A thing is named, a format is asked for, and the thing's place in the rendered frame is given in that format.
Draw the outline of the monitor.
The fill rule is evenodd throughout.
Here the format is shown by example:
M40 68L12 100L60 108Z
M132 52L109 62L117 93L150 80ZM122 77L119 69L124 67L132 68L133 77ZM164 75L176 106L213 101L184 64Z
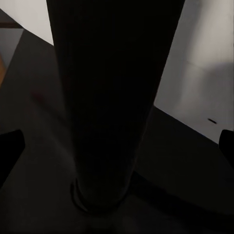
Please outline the monitor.
M217 144L234 132L234 0L0 0L0 9L55 48L77 172L71 201L93 228L114 224L131 188L234 228L234 216L134 171L153 106Z

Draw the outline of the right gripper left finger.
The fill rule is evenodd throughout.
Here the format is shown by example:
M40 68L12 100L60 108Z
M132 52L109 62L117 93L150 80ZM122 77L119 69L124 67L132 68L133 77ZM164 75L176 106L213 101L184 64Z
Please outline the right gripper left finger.
M25 149L21 130L0 135L0 188Z

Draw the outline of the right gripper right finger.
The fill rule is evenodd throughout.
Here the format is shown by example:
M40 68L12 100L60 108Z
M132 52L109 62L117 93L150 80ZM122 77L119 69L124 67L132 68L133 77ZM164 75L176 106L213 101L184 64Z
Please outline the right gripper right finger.
M234 132L223 130L218 146L234 169Z

